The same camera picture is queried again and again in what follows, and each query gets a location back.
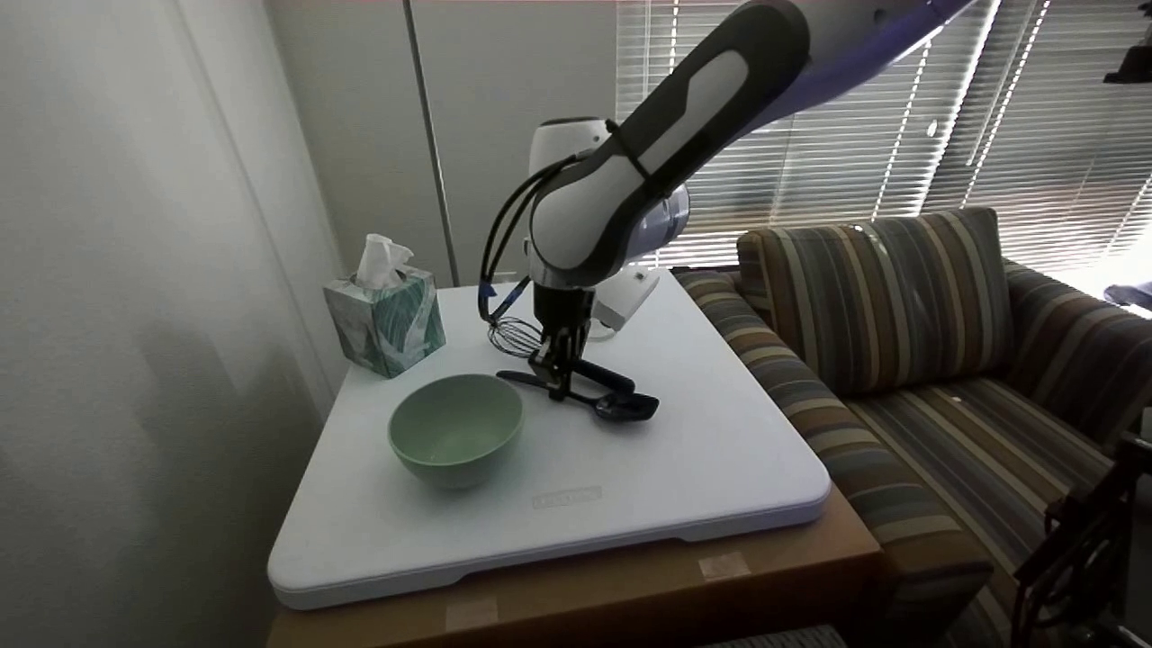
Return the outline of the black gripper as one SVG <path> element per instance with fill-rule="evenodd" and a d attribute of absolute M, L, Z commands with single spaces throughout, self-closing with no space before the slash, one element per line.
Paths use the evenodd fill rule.
<path fill-rule="evenodd" d="M 594 296 L 578 290 L 532 290 L 532 313 L 544 323 L 540 344 L 530 352 L 530 368 L 546 382 L 552 401 L 568 401 L 568 368 L 581 361 L 591 329 Z"/>

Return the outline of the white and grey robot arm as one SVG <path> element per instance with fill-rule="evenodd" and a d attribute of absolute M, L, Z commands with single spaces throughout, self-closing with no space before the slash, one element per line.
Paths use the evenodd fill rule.
<path fill-rule="evenodd" d="M 921 47 L 971 0 L 744 0 L 594 151 L 532 197 L 530 278 L 544 339 L 532 375 L 563 395 L 591 290 L 627 263 L 639 223 L 728 145 L 836 103 Z"/>

